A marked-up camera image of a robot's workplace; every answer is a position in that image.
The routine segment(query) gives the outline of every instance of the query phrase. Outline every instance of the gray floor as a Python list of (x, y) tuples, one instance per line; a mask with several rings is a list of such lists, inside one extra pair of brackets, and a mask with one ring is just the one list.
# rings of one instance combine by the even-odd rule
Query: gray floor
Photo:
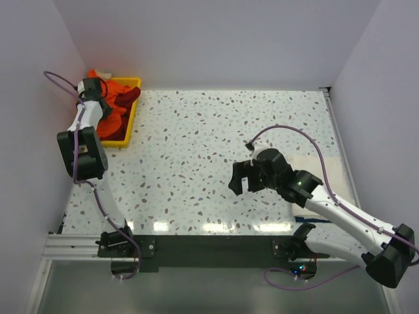
[[(109, 262), (56, 262), (39, 313), (389, 313), (382, 289), (364, 270), (304, 292), (268, 286), (262, 270), (164, 268), (140, 273), (120, 284)], [(329, 277), (349, 264), (323, 262), (310, 282)], [(295, 287), (286, 275), (276, 282)]]

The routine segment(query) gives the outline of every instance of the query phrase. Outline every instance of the clothing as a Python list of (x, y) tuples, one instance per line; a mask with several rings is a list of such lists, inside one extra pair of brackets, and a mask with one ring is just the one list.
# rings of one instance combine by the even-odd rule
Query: clothing
[[(95, 70), (89, 70), (88, 77), (98, 77)], [(138, 87), (131, 89), (113, 80), (107, 80), (106, 85), (101, 81), (102, 96), (112, 108), (111, 114), (99, 121), (96, 132), (101, 141), (123, 141), (125, 139), (131, 107), (139, 97), (141, 90)]]

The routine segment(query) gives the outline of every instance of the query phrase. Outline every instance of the beige cloth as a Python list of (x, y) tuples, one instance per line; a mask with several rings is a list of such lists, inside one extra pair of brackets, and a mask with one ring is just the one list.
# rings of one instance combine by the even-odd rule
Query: beige cloth
[[(316, 156), (303, 156), (292, 155), (287, 158), (289, 164), (293, 169), (306, 170), (313, 175), (319, 177), (324, 182), (323, 173), (321, 171), (321, 164), (319, 157)], [(327, 177), (329, 178), (330, 185), (334, 193), (338, 194), (344, 200), (354, 204), (354, 199), (348, 181), (343, 170), (342, 161), (340, 157), (325, 157), (325, 165)], [(309, 211), (308, 209), (301, 208), (297, 204), (291, 204), (291, 210), (294, 217), (304, 217), (305, 219), (324, 219), (317, 213)]]

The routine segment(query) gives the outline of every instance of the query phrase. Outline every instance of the wall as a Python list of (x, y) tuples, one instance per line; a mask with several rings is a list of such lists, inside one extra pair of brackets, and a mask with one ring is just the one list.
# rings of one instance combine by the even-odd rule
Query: wall
[(55, 0), (87, 66), (147, 88), (331, 86), (380, 0)]
[(42, 71), (77, 82), (85, 66), (51, 0), (3, 1), (0, 41), (0, 312), (12, 314), (26, 307), (71, 181), (56, 134), (74, 117), (75, 102)]
[[(383, 0), (331, 94), (364, 210), (416, 232), (418, 15), (418, 1)], [(404, 313), (417, 313), (418, 280), (409, 269), (397, 289)]]

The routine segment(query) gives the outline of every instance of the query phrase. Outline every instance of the cable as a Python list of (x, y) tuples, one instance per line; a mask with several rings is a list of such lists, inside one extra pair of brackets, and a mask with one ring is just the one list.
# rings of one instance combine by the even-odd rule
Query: cable
[(323, 281), (320, 281), (319, 283), (316, 283), (316, 284), (314, 284), (312, 286), (309, 286), (309, 287), (301, 287), (301, 288), (286, 287), (286, 286), (282, 286), (282, 285), (278, 285), (276, 283), (273, 283), (271, 280), (269, 280), (268, 273), (271, 272), (271, 271), (280, 271), (280, 272), (287, 273), (287, 274), (293, 276), (293, 274), (289, 270), (285, 270), (283, 268), (276, 268), (276, 267), (268, 268), (267, 270), (264, 271), (263, 278), (265, 279), (265, 281), (269, 285), (271, 285), (271, 286), (273, 286), (275, 288), (281, 289), (281, 290), (286, 290), (286, 291), (304, 291), (304, 290), (310, 290), (310, 289), (313, 289), (313, 288), (317, 288), (317, 287), (319, 287), (321, 285), (324, 285), (325, 283), (328, 283), (330, 280), (333, 280), (333, 279), (335, 279), (335, 278), (337, 278), (337, 277), (339, 277), (341, 275), (344, 275), (345, 273), (349, 273), (350, 271), (356, 270), (358, 268), (359, 268), (358, 265), (355, 265), (355, 266), (346, 268), (345, 270), (342, 270), (342, 271), (334, 274), (332, 277), (329, 277), (329, 278), (327, 278), (327, 279), (325, 279)]
[[(319, 155), (319, 159), (320, 159), (320, 164), (321, 164), (321, 171), (323, 173), (323, 177), (325, 179), (325, 185), (326, 185), (326, 189), (327, 192), (329, 193), (329, 196), (331, 197), (331, 199), (338, 204), (338, 206), (340, 208), (342, 208), (343, 210), (345, 210), (345, 212), (347, 212), (348, 214), (350, 214), (351, 216), (355, 217), (356, 219), (358, 219), (359, 221), (363, 222), (364, 224), (366, 224), (367, 226), (370, 226), (372, 229), (378, 231), (378, 232), (382, 232), (383, 234), (392, 237), (400, 242), (402, 242), (403, 244), (409, 246), (411, 249), (415, 250), (416, 253), (419, 254), (419, 248), (416, 247), (414, 244), (410, 243), (409, 241), (407, 241), (406, 239), (403, 239), (402, 237), (398, 236), (397, 234), (393, 234), (387, 230), (381, 230), (381, 227), (376, 226), (375, 224), (373, 224), (372, 222), (369, 222), (367, 219), (363, 218), (362, 216), (359, 216), (357, 213), (355, 213), (354, 211), (352, 211), (349, 207), (345, 206), (344, 204), (342, 204), (336, 197), (336, 194), (333, 193), (330, 182), (329, 182), (329, 178), (327, 176), (327, 172), (326, 172), (326, 165), (325, 165), (325, 160), (323, 157), (323, 154), (320, 151), (319, 145), (317, 145), (317, 143), (305, 132), (294, 128), (293, 126), (284, 126), (284, 125), (275, 125), (275, 126), (269, 126), (265, 129), (263, 129), (262, 131), (260, 131), (251, 141), (250, 143), (253, 144), (256, 139), (261, 136), (264, 132), (271, 130), (271, 129), (276, 129), (276, 128), (282, 128), (282, 129), (289, 129), (292, 131), (295, 131), (297, 133), (300, 133), (302, 136), (304, 136), (305, 138), (307, 138), (307, 140), (309, 140), (311, 142), (311, 144), (313, 144), (314, 148), (317, 151), (317, 154)], [(419, 264), (419, 258), (415, 261), (415, 262), (411, 262), (409, 264), (409, 266), (415, 266)]]
[(112, 221), (111, 217), (109, 217), (109, 215), (105, 212), (105, 210), (103, 209), (102, 204), (100, 202), (98, 190), (96, 189), (95, 185), (93, 183), (91, 183), (89, 180), (83, 180), (83, 181), (78, 181), (77, 180), (77, 166), (78, 166), (78, 162), (79, 162), (79, 129), (80, 129), (80, 123), (81, 123), (82, 116), (83, 116), (83, 114), (86, 110), (86, 105), (84, 104), (83, 100), (77, 95), (76, 92), (73, 92), (72, 90), (70, 90), (70, 89), (66, 88), (65, 86), (61, 85), (59, 82), (57, 82), (52, 77), (50, 77), (50, 75), (58, 77), (59, 79), (62, 79), (63, 81), (65, 81), (66, 83), (68, 83), (68, 84), (70, 84), (74, 87), (74, 85), (70, 81), (66, 80), (65, 78), (61, 77), (60, 75), (58, 75), (56, 73), (53, 73), (53, 72), (50, 72), (50, 71), (44, 71), (44, 76), (48, 80), (50, 80), (56, 86), (58, 86), (59, 88), (61, 88), (65, 92), (69, 93), (73, 97), (76, 97), (80, 101), (80, 104), (82, 105), (80, 115), (77, 117), (76, 130), (74, 131), (73, 183), (74, 184), (85, 183), (85, 184), (90, 185), (90, 187), (92, 188), (92, 191), (93, 191), (93, 195), (96, 199), (96, 202), (98, 203), (98, 208), (100, 210), (100, 213), (105, 217), (105, 219), (108, 221), (108, 223), (122, 237), (124, 237), (128, 242), (130, 242), (136, 248), (136, 252), (137, 252), (137, 255), (138, 255), (138, 263), (137, 263), (137, 266), (136, 266), (135, 270), (127, 276), (123, 276), (123, 275), (120, 276), (121, 280), (126, 280), (126, 279), (129, 279), (129, 278), (132, 278), (139, 271), (139, 268), (141, 266), (141, 251), (139, 249), (138, 244), (133, 239), (128, 237), (124, 232), (120, 231), (118, 226)]
[(107, 96), (107, 92), (108, 92), (108, 90), (107, 90), (107, 84), (106, 84), (106, 82), (105, 82), (105, 80), (103, 80), (101, 77), (99, 77), (99, 79), (104, 83), (104, 85), (105, 85), (105, 87), (106, 87), (106, 93), (105, 93), (105, 95), (104, 95), (104, 98), (106, 98), (106, 96)]

